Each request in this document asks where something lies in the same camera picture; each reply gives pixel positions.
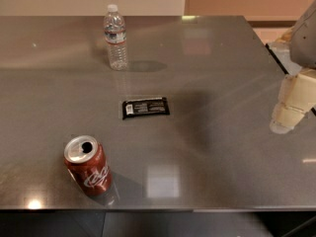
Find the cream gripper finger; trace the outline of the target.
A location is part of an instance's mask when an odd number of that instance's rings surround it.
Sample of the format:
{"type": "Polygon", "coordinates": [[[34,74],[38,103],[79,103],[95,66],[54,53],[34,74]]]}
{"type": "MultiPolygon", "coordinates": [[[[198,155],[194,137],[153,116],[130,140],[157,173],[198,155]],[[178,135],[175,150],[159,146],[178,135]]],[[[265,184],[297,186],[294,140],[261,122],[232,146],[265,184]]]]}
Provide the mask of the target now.
{"type": "Polygon", "coordinates": [[[316,70],[303,68],[296,75],[286,75],[272,113],[271,131],[276,134],[290,132],[315,106],[316,70]]]}

